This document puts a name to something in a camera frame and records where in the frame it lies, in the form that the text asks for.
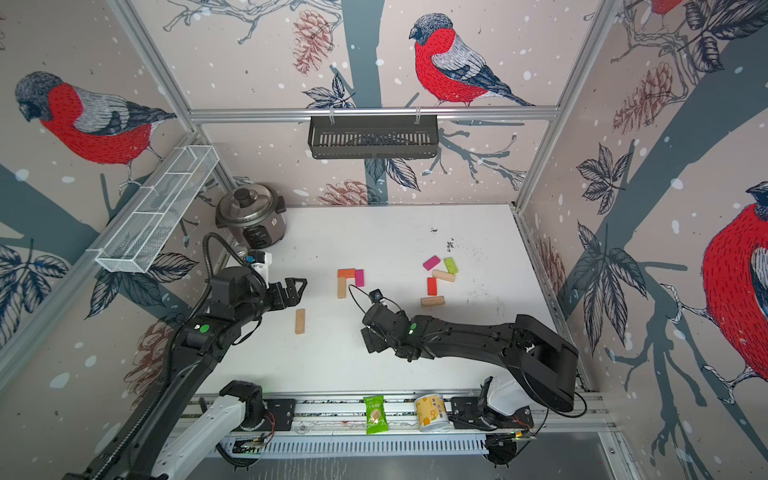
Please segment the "orange block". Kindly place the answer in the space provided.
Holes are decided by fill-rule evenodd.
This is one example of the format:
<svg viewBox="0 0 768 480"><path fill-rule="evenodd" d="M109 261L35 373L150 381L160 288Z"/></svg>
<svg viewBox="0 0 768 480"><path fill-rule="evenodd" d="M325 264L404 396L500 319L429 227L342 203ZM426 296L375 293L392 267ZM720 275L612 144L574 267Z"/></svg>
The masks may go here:
<svg viewBox="0 0 768 480"><path fill-rule="evenodd" d="M357 270L354 269L354 268L339 269L337 271L337 277L338 278L347 278L347 279L355 278L356 277L356 272L357 272Z"/></svg>

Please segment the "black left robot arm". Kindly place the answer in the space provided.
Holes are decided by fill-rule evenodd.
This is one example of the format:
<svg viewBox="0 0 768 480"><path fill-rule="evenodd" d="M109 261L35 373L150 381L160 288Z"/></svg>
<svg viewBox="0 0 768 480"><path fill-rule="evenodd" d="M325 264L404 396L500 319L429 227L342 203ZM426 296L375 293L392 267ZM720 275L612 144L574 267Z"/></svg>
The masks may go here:
<svg viewBox="0 0 768 480"><path fill-rule="evenodd" d="M162 366L147 397L127 424L81 472L68 479L185 479L215 450L233 469L249 470L254 461L232 457L222 441L236 429L255 430L268 423L271 441L277 421L260 386L233 380L202 417L178 437L171 435L203 381L231 347L247 340L242 329L261 324L265 314L300 304L308 281L288 277L269 283L255 265L256 250L244 258L219 234L202 241L207 284L184 323L167 342Z"/></svg>

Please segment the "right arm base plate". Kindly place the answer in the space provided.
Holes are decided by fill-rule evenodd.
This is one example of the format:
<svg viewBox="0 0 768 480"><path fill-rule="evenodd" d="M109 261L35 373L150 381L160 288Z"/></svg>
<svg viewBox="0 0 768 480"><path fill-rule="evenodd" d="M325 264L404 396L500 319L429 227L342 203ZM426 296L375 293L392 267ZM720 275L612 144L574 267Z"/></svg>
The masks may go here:
<svg viewBox="0 0 768 480"><path fill-rule="evenodd" d="M478 397L452 397L448 418L456 430L495 431L504 429L532 430L534 421L529 407L518 409L510 416L481 406Z"/></svg>

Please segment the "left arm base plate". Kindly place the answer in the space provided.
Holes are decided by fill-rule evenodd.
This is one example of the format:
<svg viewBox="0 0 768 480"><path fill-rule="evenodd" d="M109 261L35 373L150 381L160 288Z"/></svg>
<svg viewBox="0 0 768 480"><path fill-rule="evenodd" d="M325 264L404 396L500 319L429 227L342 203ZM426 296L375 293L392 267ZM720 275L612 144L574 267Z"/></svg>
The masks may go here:
<svg viewBox="0 0 768 480"><path fill-rule="evenodd" d="M292 429L296 400L292 398L266 399L266 411L275 419L275 430L288 432Z"/></svg>

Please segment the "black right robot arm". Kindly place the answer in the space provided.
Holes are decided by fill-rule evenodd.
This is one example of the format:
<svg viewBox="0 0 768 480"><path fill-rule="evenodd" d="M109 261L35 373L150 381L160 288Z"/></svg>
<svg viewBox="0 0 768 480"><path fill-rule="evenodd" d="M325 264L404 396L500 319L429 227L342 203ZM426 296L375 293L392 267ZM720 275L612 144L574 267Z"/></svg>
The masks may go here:
<svg viewBox="0 0 768 480"><path fill-rule="evenodd" d="M459 358L503 368L509 376L489 376L478 396L451 400L448 419L457 429L491 432L518 425L515 414L538 404L564 418L579 418L574 401L578 351L531 315L519 314L512 323L471 325L451 323L428 315L408 317L375 302L364 313L361 335L370 353L386 350L409 362L419 359Z"/></svg>

